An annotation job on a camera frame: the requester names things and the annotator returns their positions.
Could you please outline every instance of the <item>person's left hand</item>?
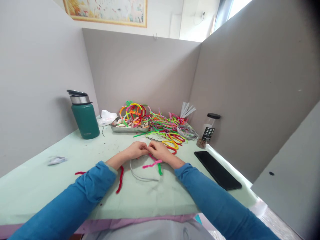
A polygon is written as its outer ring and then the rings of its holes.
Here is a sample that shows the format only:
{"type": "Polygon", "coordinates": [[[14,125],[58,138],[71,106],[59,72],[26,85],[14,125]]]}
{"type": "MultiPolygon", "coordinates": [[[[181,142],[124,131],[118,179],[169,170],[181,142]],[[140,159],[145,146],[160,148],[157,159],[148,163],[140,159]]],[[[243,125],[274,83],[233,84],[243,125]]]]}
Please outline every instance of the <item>person's left hand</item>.
{"type": "Polygon", "coordinates": [[[127,147],[122,152],[114,155],[106,164],[113,167],[115,170],[118,170],[119,167],[124,164],[126,161],[141,157],[142,155],[148,154],[147,144],[144,142],[134,142],[129,147],[127,147]]]}
{"type": "Polygon", "coordinates": [[[127,155],[129,159],[135,159],[149,153],[147,150],[147,144],[144,142],[134,142],[123,153],[127,155]]]}

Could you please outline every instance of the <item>blue sleeve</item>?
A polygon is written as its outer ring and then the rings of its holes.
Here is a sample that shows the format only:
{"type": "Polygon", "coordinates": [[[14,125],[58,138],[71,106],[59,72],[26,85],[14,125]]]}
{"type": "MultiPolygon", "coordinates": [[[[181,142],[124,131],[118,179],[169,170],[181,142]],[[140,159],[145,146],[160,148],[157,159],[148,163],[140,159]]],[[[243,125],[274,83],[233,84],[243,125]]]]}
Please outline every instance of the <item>blue sleeve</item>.
{"type": "Polygon", "coordinates": [[[9,239],[68,239],[102,200],[115,179],[116,174],[100,161],[22,225],[9,239]]]}
{"type": "Polygon", "coordinates": [[[248,208],[190,163],[176,169],[175,174],[202,213],[227,240],[280,240],[248,208]]]}

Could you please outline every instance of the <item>black phone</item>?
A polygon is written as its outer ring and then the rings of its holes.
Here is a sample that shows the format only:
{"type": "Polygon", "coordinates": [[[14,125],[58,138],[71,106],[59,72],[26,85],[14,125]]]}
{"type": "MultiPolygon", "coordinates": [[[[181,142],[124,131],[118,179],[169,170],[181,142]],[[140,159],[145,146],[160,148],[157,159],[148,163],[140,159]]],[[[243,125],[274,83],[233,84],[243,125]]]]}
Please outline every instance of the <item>black phone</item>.
{"type": "Polygon", "coordinates": [[[214,157],[207,151],[194,152],[194,155],[208,170],[213,179],[225,190],[235,190],[242,188],[238,182],[214,157]]]}

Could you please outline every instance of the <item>white sticks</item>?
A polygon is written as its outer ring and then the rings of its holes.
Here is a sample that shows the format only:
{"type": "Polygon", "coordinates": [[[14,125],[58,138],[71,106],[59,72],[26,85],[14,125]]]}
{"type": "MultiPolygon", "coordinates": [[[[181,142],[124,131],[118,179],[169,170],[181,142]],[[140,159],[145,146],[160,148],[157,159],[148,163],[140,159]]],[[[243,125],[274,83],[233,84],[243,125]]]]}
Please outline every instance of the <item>white sticks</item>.
{"type": "Polygon", "coordinates": [[[188,115],[190,115],[195,110],[196,109],[193,106],[189,107],[189,103],[183,102],[182,107],[181,107],[180,117],[186,118],[188,115]]]}

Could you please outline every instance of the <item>table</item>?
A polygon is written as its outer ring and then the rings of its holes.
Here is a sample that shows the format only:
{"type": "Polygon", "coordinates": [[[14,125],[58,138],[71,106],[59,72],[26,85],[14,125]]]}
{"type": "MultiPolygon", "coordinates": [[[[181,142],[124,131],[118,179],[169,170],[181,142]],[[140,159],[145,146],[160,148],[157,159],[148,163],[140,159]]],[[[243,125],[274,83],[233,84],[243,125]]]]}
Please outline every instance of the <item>table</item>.
{"type": "MultiPolygon", "coordinates": [[[[25,223],[68,185],[74,183],[78,177],[74,175],[75,172],[89,170],[97,162],[108,160],[140,138],[133,138],[135,134],[114,133],[111,127],[107,126],[103,134],[104,136],[100,134],[95,139],[84,140],[79,130],[76,130],[0,178],[0,226],[25,223]],[[68,161],[48,166],[49,160],[54,156],[66,157],[68,161]]],[[[253,206],[257,196],[250,190],[250,183],[214,149],[208,147],[206,150],[242,184],[242,189],[232,190],[229,193],[244,206],[253,206]]],[[[196,141],[189,141],[179,147],[177,156],[213,180],[194,155],[195,151],[201,149],[196,146],[196,141]]],[[[126,163],[120,193],[115,194],[119,185],[120,174],[118,174],[115,184],[101,201],[102,205],[99,204],[95,208],[89,219],[198,213],[199,209],[169,165],[162,163],[163,176],[159,175],[156,166],[142,169],[143,165],[153,162],[149,156],[144,156],[133,160],[132,168],[139,176],[158,178],[159,182],[137,180],[130,172],[129,162],[126,163]]]]}

